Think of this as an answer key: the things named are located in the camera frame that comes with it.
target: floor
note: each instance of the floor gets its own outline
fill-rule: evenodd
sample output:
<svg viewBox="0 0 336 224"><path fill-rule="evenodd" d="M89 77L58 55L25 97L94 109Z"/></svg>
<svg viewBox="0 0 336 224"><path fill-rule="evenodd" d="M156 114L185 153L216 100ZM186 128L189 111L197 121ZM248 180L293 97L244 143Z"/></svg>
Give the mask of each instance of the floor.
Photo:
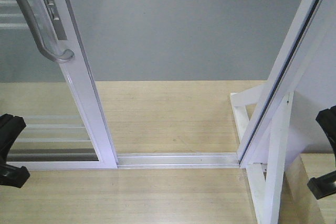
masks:
<svg viewBox="0 0 336 224"><path fill-rule="evenodd" d="M229 94L260 83L97 86L119 153L234 152ZM279 223L298 223L286 185L282 199ZM31 171L22 189L0 187L0 209L4 223L256 224L243 169Z"/></svg>

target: white wooden frame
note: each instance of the white wooden frame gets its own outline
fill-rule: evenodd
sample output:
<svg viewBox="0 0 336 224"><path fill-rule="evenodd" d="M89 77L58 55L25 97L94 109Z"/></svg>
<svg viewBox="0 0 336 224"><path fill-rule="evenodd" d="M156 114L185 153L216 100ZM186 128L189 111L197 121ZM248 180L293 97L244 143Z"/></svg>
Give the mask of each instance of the white wooden frame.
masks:
<svg viewBox="0 0 336 224"><path fill-rule="evenodd" d="M257 86L242 93L232 93L230 96L240 140L246 130L246 123L249 122L246 106L242 103L243 95L246 95L246 105L249 105L257 102L256 98L260 93L261 86ZM293 92L283 97L271 119L270 134L266 134L269 141L266 181L261 163L246 166L258 224L278 223L292 101Z"/></svg>
<svg viewBox="0 0 336 224"><path fill-rule="evenodd" d="M105 121L98 92L80 38L70 0L55 0L68 40L58 41L60 48L68 48L75 58L61 63L60 68L68 83L83 123L90 136L99 161L78 162L8 162L28 169L90 169L117 168L118 158Z"/></svg>
<svg viewBox="0 0 336 224"><path fill-rule="evenodd" d="M328 0L323 6L321 1L302 0L264 88L254 87L231 95L242 141L237 154L241 168L247 171L259 224L278 223L293 92L309 62L323 47L325 36L336 35L331 30L336 23L336 0ZM256 103L253 97L258 95L255 112L249 120L245 106ZM267 149L266 181L259 158L265 155L263 149Z"/></svg>

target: glass panel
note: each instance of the glass panel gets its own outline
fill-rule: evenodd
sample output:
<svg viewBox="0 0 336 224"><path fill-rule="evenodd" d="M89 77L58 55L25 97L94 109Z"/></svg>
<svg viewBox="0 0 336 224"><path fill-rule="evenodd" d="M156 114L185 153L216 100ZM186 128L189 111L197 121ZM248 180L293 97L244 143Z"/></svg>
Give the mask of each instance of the glass panel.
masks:
<svg viewBox="0 0 336 224"><path fill-rule="evenodd" d="M300 0L71 2L117 152L160 153L237 150L229 94L267 79Z"/></svg>
<svg viewBox="0 0 336 224"><path fill-rule="evenodd" d="M15 0L0 0L0 114L5 113L27 124L7 161L98 160L58 64L39 53Z"/></svg>

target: white door frame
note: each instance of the white door frame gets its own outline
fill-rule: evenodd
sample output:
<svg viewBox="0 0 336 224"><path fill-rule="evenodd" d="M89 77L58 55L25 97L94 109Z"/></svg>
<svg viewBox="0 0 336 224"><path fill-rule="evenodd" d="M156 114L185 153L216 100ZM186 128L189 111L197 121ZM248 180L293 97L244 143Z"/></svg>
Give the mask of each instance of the white door frame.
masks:
<svg viewBox="0 0 336 224"><path fill-rule="evenodd" d="M34 0L34 3L41 6L40 1L41 0ZM104 112L101 107L99 95L79 34L75 16L71 8L70 0L55 0L55 3L67 36L67 40L56 41L56 47L61 48L61 50L70 49L75 54L74 58L69 62L60 63L59 65L66 82L68 83L99 161L8 163L15 166L23 165L28 169L117 168L117 154L104 117ZM37 11L39 11L39 15L48 16L46 9L42 9L42 11L41 9L38 9Z"/></svg>
<svg viewBox="0 0 336 224"><path fill-rule="evenodd" d="M320 9L321 1L301 1L239 145L237 155L241 168L254 163L256 151L260 150L259 143L267 132L282 99L286 94L294 92L310 60L321 47L325 34L335 22L335 5L324 5L323 9ZM311 27L317 11L330 14L328 18L319 20L318 25ZM307 38L307 33L313 34L310 37L313 39L306 43L302 50L302 42Z"/></svg>

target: wooden surface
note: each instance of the wooden surface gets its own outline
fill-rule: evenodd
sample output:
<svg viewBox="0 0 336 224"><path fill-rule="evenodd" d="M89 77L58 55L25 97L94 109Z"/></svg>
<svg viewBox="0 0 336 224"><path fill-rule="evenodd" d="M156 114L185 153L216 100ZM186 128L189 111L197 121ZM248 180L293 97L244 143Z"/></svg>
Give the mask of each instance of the wooden surface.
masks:
<svg viewBox="0 0 336 224"><path fill-rule="evenodd" d="M160 153L236 151L238 138L229 94L263 82L96 84L117 152Z"/></svg>
<svg viewBox="0 0 336 224"><path fill-rule="evenodd" d="M261 83L109 81L97 82L97 88L118 153L234 152L238 142L229 94ZM65 83L0 83L0 91L3 113L78 115ZM253 106L249 107L250 115L252 110ZM24 130L20 137L85 135L81 131L71 135L44 131L35 136L32 131ZM15 144L13 148L22 146L25 144Z"/></svg>
<svg viewBox="0 0 336 224"><path fill-rule="evenodd" d="M312 177L335 170L333 154L301 154L286 171L302 224L335 224L336 195L316 200L307 187Z"/></svg>
<svg viewBox="0 0 336 224"><path fill-rule="evenodd" d="M2 223L255 224L240 169L35 171L0 187Z"/></svg>
<svg viewBox="0 0 336 224"><path fill-rule="evenodd" d="M229 94L261 82L97 85L118 151L228 152L237 148ZM58 91L57 85L66 91L61 84L17 83L8 84L5 93L21 103L14 94L27 88L23 97L35 95L39 100L26 106L24 99L16 111L34 113L40 108L37 112L52 113L48 106L42 108L46 96ZM43 88L47 95L41 95ZM58 94L61 100L65 96ZM73 108L59 108L58 113L64 112L73 114ZM0 186L3 223L256 224L243 169L32 171L31 175L22 189ZM286 184L280 211L280 224L298 223Z"/></svg>

